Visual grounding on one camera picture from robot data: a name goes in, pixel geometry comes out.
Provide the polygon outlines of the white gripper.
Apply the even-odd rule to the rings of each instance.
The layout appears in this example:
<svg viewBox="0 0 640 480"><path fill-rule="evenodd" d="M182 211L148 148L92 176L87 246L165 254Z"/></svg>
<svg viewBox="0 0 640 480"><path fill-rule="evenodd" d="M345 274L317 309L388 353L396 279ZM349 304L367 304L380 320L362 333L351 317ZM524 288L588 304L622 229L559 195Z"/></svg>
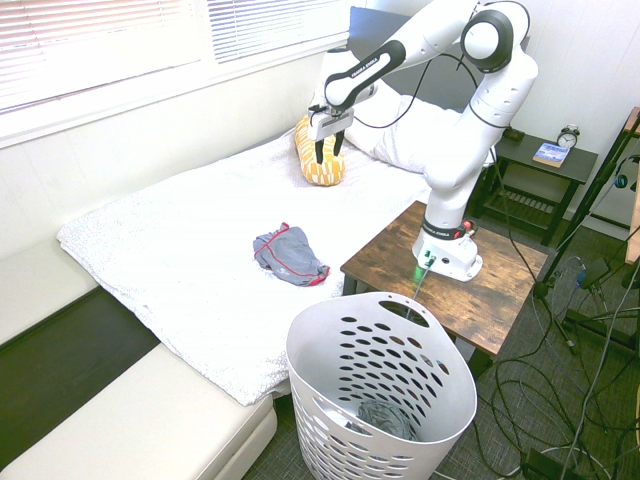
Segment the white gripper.
<svg viewBox="0 0 640 480"><path fill-rule="evenodd" d="M348 108L338 112L330 105L313 105L308 109L309 127L308 137L314 142L316 163L322 165L324 161L324 139L333 135L333 155L339 156L344 141L345 129L354 120L354 109Z"/></svg>

